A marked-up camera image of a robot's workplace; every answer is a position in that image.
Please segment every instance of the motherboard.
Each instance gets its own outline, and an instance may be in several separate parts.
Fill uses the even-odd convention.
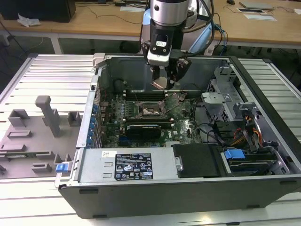
[[[195,98],[186,93],[127,93],[108,100],[100,102],[98,114],[104,148],[202,143],[193,120]]]

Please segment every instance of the gray pillar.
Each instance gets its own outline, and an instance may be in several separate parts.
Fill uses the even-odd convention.
[[[53,136],[59,137],[60,136],[59,122],[53,115],[53,111],[50,107],[50,101],[51,101],[50,96],[38,96],[35,104],[37,107],[39,107],[42,110],[43,115],[48,123],[48,126],[51,129]]]

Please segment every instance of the blue cable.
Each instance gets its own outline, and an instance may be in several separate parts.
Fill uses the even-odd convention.
[[[226,49],[226,36],[225,36],[225,32],[224,32],[224,30],[221,30],[221,32],[222,32],[222,35],[224,37],[224,47],[222,48],[220,56],[224,53],[224,50]]]
[[[224,30],[222,29],[222,27],[219,24],[215,24],[215,28],[216,28],[216,30],[221,31],[221,33],[224,37],[224,47],[222,48],[222,51],[220,53],[220,56],[221,56],[224,53],[224,50],[226,49],[226,36],[225,36]]]

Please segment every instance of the table leg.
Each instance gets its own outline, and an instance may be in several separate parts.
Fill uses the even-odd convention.
[[[260,53],[261,50],[262,50],[262,47],[255,47],[253,50],[252,56],[256,57]]]
[[[4,46],[9,46],[8,35],[6,35],[6,34],[2,35],[1,41]]]
[[[51,43],[52,43],[53,49],[55,51],[55,54],[64,54],[64,51],[60,45],[58,37],[51,37],[50,39],[51,39]]]
[[[89,44],[90,44],[90,54],[95,53],[95,40],[94,39],[89,39]]]

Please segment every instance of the wooden desk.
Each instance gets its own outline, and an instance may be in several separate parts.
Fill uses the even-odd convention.
[[[265,2],[273,7],[281,6],[290,9],[301,9],[301,2],[279,0],[250,1]],[[233,13],[231,11],[238,12],[237,8],[243,8],[239,4],[239,0],[236,0],[236,4],[233,6],[227,4],[224,0],[216,0],[214,6],[215,11],[221,16],[223,30],[229,35],[229,45],[301,48],[301,15],[289,13],[283,8],[276,8],[271,12],[267,12],[267,15],[272,15],[277,21],[250,20],[243,13]],[[217,16],[214,17],[214,21],[218,23]],[[220,34],[216,32],[215,35],[215,39],[219,40]]]
[[[2,18],[1,21],[13,35],[50,38],[56,54],[63,53],[59,38],[139,40],[143,12],[124,12],[115,5],[76,5],[76,13],[69,23],[41,21],[42,25],[27,28],[14,20]],[[1,26],[0,34],[8,35]]]
[[[301,2],[279,0],[250,0],[266,2],[274,7],[300,8]],[[239,0],[234,6],[226,0],[215,0],[215,11],[221,16],[222,28],[229,35],[228,45],[270,47],[270,48],[301,48],[301,15],[289,13],[283,8],[277,8],[273,14],[277,21],[249,20],[243,13],[233,13],[236,8],[242,8]],[[13,35],[48,37],[51,39],[55,53],[62,54],[59,38],[102,39],[102,40],[139,40],[143,13],[122,12],[120,7],[91,6],[77,4],[77,10],[69,23],[42,21],[41,26],[26,28],[17,21],[1,20]],[[215,33],[215,40],[210,48],[219,42],[220,34]]]

